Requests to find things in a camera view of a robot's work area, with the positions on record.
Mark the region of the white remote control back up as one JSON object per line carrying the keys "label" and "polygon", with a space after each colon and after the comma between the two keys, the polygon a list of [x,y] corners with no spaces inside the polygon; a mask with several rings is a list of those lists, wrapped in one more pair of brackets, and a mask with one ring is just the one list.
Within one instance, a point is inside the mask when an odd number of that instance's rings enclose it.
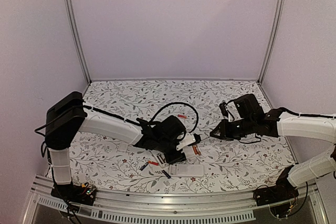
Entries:
{"label": "white remote control back up", "polygon": [[204,166],[195,164],[174,164],[169,166],[168,174],[172,177],[203,177]]}

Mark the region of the white remote with display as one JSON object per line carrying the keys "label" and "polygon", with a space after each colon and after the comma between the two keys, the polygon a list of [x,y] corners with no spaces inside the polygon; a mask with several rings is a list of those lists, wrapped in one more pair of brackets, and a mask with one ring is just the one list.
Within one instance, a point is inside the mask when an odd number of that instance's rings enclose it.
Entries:
{"label": "white remote with display", "polygon": [[169,164],[166,162],[165,156],[161,152],[151,151],[151,154],[161,168],[166,168],[169,166]]}

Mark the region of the white battery cover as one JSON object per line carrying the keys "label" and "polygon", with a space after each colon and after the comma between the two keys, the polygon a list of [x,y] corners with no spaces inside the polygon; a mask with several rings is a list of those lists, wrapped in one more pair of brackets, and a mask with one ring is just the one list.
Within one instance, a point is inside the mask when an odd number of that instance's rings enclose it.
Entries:
{"label": "white battery cover", "polygon": [[117,149],[118,152],[126,152],[128,149],[128,144],[125,142],[120,142]]}

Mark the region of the white remote with green logo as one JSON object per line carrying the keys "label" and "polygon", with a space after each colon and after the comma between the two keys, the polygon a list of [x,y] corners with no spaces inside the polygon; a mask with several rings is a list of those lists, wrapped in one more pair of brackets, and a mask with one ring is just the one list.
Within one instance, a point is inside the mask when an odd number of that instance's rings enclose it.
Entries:
{"label": "white remote with green logo", "polygon": [[200,154],[200,155],[195,155],[192,146],[186,146],[186,147],[183,148],[183,153],[185,154],[186,159],[189,159],[189,158],[193,158],[193,157],[195,157],[195,156],[201,156],[201,155],[202,155],[202,154]]}

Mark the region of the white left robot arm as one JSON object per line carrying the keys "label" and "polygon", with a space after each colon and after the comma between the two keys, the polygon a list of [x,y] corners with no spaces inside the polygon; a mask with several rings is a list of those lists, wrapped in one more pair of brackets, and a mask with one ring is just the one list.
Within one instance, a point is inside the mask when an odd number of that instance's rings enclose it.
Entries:
{"label": "white left robot arm", "polygon": [[158,151],[168,164],[185,161],[185,148],[198,144],[201,137],[188,132],[178,117],[163,121],[138,118],[136,121],[95,108],[84,102],[82,93],[74,91],[53,105],[46,114],[46,123],[34,131],[42,136],[50,153],[52,172],[58,192],[67,200],[78,195],[72,184],[69,148],[78,132],[94,133],[147,151]]}

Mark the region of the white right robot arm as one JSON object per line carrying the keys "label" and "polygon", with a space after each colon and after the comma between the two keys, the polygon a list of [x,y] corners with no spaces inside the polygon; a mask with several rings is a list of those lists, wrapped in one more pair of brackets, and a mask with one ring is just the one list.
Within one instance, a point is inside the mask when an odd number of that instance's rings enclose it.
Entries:
{"label": "white right robot arm", "polygon": [[264,112],[252,93],[233,99],[232,102],[240,116],[239,120],[222,119],[210,132],[211,137],[233,141],[250,134],[296,136],[333,144],[308,161],[285,168],[271,190],[271,196],[276,201],[284,200],[292,189],[311,179],[335,172],[335,115],[297,113],[284,107]]}

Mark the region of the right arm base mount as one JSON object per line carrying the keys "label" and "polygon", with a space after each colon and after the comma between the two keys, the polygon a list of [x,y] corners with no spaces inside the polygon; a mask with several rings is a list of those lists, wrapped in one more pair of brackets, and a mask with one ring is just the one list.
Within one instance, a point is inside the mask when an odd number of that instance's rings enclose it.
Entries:
{"label": "right arm base mount", "polygon": [[270,213],[277,219],[288,218],[297,205],[298,190],[292,186],[261,185],[253,192],[257,206],[271,205]]}

